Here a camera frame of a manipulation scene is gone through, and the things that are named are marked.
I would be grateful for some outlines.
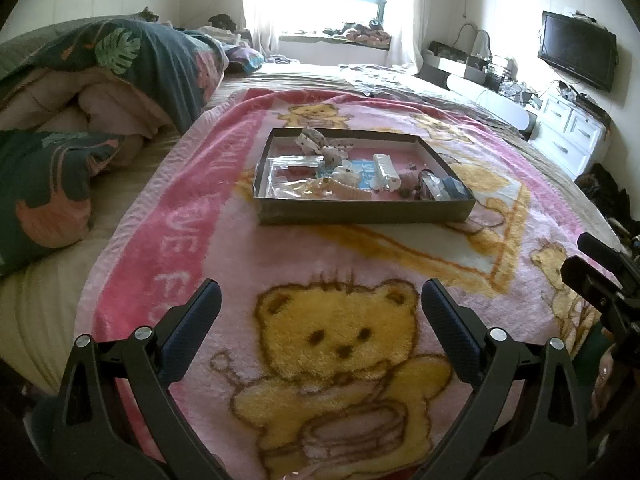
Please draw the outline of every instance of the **television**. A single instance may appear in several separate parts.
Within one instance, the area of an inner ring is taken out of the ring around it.
[[[579,18],[544,12],[538,57],[594,88],[611,92],[618,63],[616,35]]]

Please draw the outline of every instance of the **white dresser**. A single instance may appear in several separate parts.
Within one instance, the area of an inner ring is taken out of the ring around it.
[[[549,94],[529,142],[573,180],[602,162],[611,142],[604,124],[566,99]]]

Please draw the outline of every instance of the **white curtain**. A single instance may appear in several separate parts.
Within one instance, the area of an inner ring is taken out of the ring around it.
[[[386,65],[402,68],[408,73],[422,67],[422,34],[425,15],[424,0],[386,0],[385,30],[391,34],[391,46]]]
[[[254,48],[265,56],[278,53],[280,31],[276,26],[280,0],[242,0],[246,28],[251,32]]]
[[[254,48],[265,56],[278,53],[278,38],[283,28],[291,22],[297,23],[298,28],[305,17],[312,22],[315,17],[317,21],[322,10],[316,0],[242,0],[242,5]],[[420,70],[423,18],[424,0],[387,0],[383,25],[392,37],[386,56],[387,66],[396,66],[412,74]]]

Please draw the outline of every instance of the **pink blanket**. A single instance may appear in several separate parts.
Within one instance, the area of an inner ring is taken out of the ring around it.
[[[419,134],[478,204],[465,224],[261,227],[254,168],[282,126]],[[126,337],[211,277],[222,312],[172,386],[204,444],[236,479],[379,478],[423,461],[470,392],[419,307],[424,281],[439,278],[489,327],[559,335],[575,352],[595,312],[559,267],[581,232],[535,168],[463,114],[250,89],[167,156],[95,264],[76,332]]]

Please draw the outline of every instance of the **window sill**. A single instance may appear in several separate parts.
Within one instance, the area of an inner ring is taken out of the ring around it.
[[[323,41],[325,43],[333,44],[350,44],[356,46],[363,46],[365,48],[375,48],[376,50],[389,50],[388,46],[372,46],[357,41],[349,41],[346,38],[334,38],[327,34],[281,34],[280,41],[289,41],[290,43],[319,43]]]

